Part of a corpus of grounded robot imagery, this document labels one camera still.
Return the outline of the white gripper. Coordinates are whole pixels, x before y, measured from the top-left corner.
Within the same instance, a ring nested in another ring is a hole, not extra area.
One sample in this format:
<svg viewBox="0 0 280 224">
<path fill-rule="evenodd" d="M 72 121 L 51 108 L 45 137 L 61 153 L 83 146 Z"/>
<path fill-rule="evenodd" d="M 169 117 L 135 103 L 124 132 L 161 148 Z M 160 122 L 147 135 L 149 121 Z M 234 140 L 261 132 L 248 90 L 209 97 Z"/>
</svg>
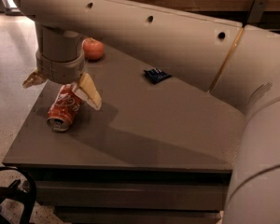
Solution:
<svg viewBox="0 0 280 224">
<path fill-rule="evenodd" d="M 47 80 L 59 84 L 75 82 L 72 92 L 93 109 L 99 110 L 101 108 L 102 98 L 100 93 L 96 89 L 91 76 L 84 72 L 83 53 L 69 62 L 50 60 L 43 56 L 39 50 L 35 56 L 37 68 L 23 81 L 22 86 L 25 89 L 41 85 Z"/>
</svg>

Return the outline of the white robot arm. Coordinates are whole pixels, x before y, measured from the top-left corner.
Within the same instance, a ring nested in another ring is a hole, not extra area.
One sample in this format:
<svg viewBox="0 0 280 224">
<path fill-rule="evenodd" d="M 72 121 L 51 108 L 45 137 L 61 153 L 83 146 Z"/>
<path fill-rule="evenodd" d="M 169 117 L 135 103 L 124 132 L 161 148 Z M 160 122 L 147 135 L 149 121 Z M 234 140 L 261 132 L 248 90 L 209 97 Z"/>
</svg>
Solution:
<svg viewBox="0 0 280 224">
<path fill-rule="evenodd" d="M 13 0 L 35 22 L 36 69 L 95 109 L 102 99 L 83 69 L 87 35 L 213 94 L 246 115 L 222 224 L 280 224 L 280 35 L 128 0 Z"/>
</svg>

